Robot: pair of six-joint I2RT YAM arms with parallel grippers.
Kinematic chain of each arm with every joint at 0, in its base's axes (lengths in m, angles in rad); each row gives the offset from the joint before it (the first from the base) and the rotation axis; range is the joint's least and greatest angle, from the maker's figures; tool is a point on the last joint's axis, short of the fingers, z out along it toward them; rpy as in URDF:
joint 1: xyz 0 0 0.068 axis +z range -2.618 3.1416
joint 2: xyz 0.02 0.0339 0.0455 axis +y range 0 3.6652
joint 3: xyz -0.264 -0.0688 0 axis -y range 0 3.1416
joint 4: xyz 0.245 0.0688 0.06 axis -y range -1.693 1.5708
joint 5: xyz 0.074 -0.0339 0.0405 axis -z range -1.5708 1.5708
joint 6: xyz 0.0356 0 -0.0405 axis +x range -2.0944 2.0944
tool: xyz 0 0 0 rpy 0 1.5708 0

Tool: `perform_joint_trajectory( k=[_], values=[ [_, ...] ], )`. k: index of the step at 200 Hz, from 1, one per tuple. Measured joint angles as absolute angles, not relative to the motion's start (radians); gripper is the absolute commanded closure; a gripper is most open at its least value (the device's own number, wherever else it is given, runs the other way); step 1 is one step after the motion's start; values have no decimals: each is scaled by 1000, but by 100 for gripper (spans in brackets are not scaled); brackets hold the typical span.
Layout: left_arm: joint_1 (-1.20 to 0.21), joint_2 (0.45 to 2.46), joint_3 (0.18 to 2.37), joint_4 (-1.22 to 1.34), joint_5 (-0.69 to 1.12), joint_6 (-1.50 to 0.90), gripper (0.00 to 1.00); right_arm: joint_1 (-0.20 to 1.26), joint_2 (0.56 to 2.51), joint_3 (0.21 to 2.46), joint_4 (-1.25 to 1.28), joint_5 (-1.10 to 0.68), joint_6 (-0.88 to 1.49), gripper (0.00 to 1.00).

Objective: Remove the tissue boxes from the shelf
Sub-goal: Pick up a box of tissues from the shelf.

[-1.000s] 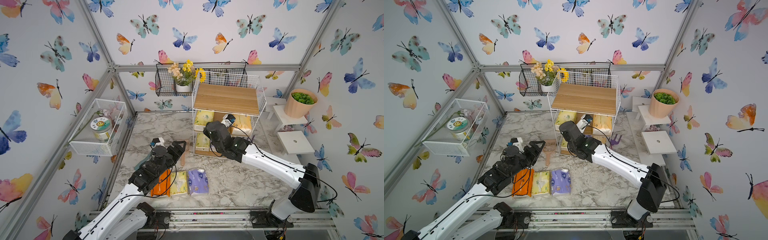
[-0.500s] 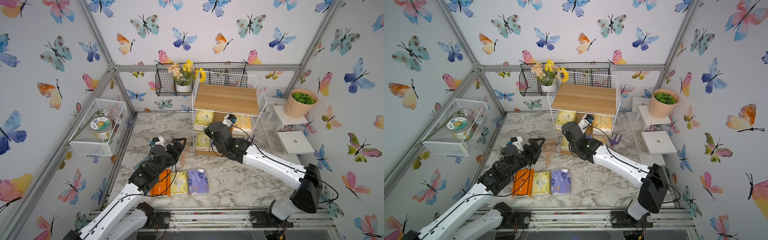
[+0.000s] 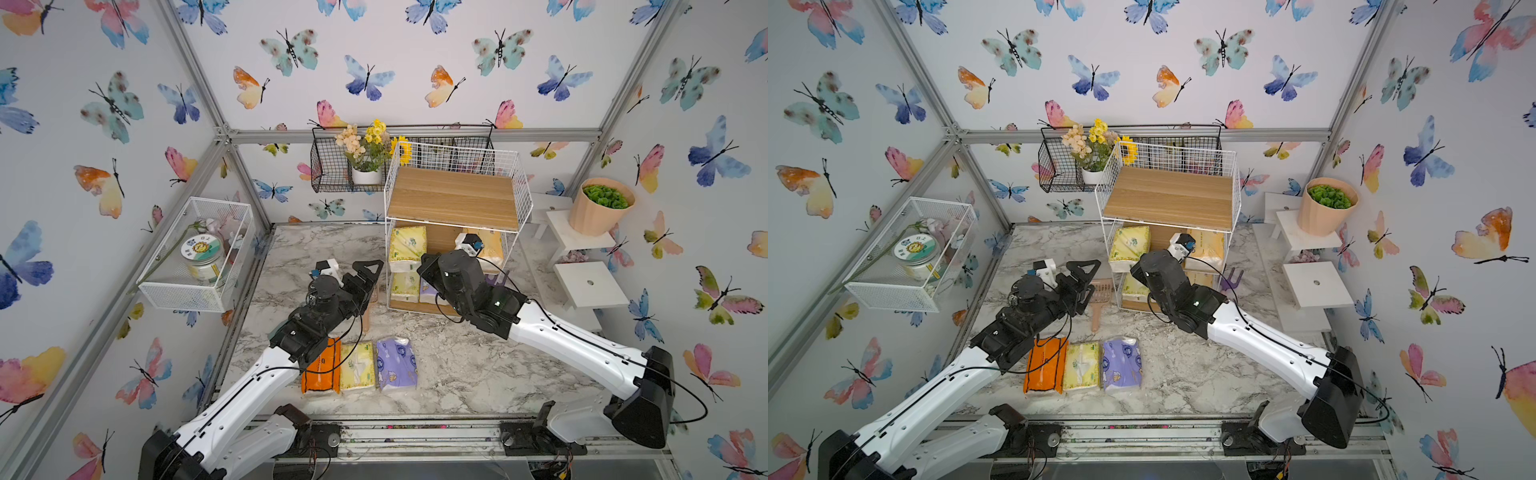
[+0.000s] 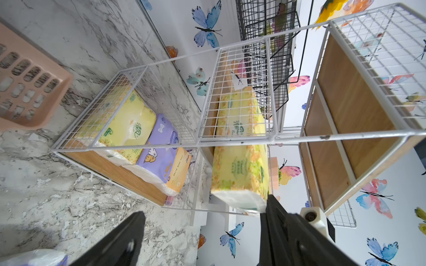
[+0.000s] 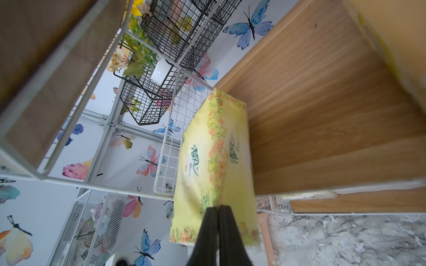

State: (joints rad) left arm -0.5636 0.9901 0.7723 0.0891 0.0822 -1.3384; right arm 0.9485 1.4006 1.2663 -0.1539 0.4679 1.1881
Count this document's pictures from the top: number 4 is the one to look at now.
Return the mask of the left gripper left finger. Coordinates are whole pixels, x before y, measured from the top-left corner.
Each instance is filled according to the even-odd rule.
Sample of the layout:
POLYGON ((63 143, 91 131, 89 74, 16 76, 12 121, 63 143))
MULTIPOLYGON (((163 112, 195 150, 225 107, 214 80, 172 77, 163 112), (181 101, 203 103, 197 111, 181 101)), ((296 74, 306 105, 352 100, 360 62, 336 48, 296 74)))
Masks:
POLYGON ((135 266, 142 248, 144 228, 144 212, 134 212, 72 265, 135 266))

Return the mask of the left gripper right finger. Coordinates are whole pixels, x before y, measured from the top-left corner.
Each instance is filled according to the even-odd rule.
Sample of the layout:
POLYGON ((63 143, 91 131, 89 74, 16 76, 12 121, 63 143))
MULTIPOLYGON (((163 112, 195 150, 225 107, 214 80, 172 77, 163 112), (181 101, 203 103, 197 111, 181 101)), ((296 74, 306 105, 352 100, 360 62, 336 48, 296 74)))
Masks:
POLYGON ((356 265, 302 216, 287 213, 273 195, 260 222, 260 266, 356 265))

